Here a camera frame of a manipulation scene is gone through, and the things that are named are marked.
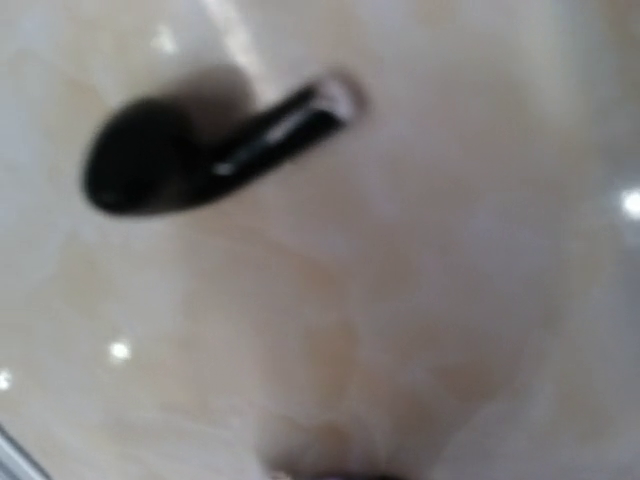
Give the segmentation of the black earbud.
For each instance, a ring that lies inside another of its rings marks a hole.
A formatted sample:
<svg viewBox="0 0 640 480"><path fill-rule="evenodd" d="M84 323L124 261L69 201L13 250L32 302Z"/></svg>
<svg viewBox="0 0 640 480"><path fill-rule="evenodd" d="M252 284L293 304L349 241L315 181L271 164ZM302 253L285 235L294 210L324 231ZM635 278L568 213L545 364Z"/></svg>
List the black earbud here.
<svg viewBox="0 0 640 480"><path fill-rule="evenodd" d="M218 140L167 97L132 102L94 137L81 185L113 216L150 216L220 201L353 124L364 109L357 84L340 73L308 81Z"/></svg>

